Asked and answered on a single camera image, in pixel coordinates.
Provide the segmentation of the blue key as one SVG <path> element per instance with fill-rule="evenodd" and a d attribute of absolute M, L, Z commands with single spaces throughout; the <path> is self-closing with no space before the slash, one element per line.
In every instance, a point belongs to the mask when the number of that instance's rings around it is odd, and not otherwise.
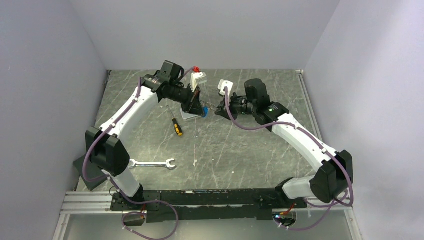
<path fill-rule="evenodd" d="M 203 113 L 203 115 L 201 117 L 202 118 L 206 118 L 207 115 L 208 115 L 209 110 L 208 110 L 208 108 L 204 108 L 203 111 L 204 111 L 204 113 Z"/>

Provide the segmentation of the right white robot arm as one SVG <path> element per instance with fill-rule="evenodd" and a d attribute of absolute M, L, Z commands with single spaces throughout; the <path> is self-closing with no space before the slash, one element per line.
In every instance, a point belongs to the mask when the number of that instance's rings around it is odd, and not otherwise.
<path fill-rule="evenodd" d="M 216 115 L 232 121 L 247 131 L 267 129 L 289 143 L 314 170 L 314 175 L 290 178 L 275 190 L 276 203 L 289 207 L 295 199 L 315 197 L 325 206 L 341 204 L 350 207 L 353 194 L 353 157 L 347 150 L 338 151 L 308 131 L 290 111 L 270 100 L 266 85 L 254 78 L 245 82 L 245 95 L 232 92 L 233 82 L 220 80 L 219 95 L 223 100 Z"/>

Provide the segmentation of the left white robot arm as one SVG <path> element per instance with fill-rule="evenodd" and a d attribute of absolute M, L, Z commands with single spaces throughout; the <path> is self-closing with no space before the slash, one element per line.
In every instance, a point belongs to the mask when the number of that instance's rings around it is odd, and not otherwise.
<path fill-rule="evenodd" d="M 86 182 L 108 179 L 124 196 L 123 202 L 129 209 L 139 209 L 144 203 L 144 188 L 130 171 L 126 137 L 164 99 L 179 103 L 186 114 L 205 116 L 199 83 L 206 79 L 206 73 L 198 67 L 186 71 L 168 60 L 155 74 L 140 77 L 123 106 L 99 128 L 90 127 L 86 131 L 82 178 Z"/>

